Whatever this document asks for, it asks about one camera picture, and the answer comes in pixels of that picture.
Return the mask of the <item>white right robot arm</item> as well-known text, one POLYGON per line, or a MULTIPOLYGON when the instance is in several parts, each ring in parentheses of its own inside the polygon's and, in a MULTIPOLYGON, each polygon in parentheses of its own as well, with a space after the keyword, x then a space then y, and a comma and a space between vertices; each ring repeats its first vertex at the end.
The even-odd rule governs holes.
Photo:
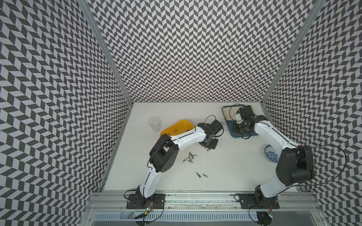
POLYGON ((313 152, 283 135, 263 115, 255 115, 250 105, 241 106, 235 113, 235 131, 240 135, 253 133, 263 137, 279 157, 275 174, 258 185, 254 192, 254 205, 269 208, 282 192, 314 178, 313 152))

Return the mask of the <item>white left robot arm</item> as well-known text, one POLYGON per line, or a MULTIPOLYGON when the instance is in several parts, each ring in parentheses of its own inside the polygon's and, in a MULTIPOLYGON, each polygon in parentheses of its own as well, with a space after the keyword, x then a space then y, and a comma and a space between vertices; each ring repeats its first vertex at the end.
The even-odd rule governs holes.
POLYGON ((217 134, 220 131, 223 131, 223 125, 215 119, 212 123, 199 123, 179 135, 163 134, 150 151, 148 172, 143 183, 135 191, 136 201, 141 207, 154 200, 156 186, 162 174, 174 165, 179 151, 196 143, 207 149, 215 149, 218 143, 217 134))

